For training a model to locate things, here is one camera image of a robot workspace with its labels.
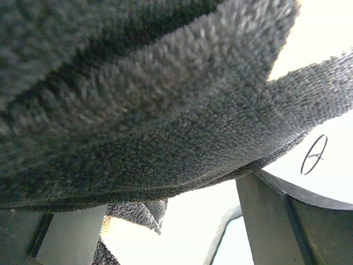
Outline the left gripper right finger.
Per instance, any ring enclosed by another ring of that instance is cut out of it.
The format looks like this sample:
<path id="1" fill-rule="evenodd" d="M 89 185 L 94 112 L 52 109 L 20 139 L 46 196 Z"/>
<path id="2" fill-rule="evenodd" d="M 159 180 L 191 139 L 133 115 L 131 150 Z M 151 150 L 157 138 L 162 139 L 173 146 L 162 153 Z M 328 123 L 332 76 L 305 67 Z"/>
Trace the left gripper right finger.
<path id="1" fill-rule="evenodd" d="M 254 264 L 352 265 L 352 204 L 263 170 L 236 185 Z"/>

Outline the black floral fleece blanket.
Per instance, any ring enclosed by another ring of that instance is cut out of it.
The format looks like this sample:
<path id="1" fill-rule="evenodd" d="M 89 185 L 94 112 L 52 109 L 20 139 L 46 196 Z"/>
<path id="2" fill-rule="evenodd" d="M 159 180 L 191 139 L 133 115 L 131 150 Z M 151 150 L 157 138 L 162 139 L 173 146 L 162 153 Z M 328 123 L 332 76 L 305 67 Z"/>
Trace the black floral fleece blanket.
<path id="1" fill-rule="evenodd" d="M 2 1 L 1 263 L 68 211 L 64 264 L 115 263 L 104 205 L 157 227 L 351 110 L 351 1 Z"/>

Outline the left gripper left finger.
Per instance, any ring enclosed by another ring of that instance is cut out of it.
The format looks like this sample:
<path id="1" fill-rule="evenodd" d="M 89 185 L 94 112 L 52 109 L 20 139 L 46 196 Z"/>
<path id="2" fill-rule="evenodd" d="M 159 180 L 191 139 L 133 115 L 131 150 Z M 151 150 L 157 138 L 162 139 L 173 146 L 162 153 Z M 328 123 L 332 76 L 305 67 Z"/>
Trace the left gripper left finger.
<path id="1" fill-rule="evenodd" d="M 1 264 L 91 264 L 105 211 L 105 205 L 55 214 L 2 210 Z"/>

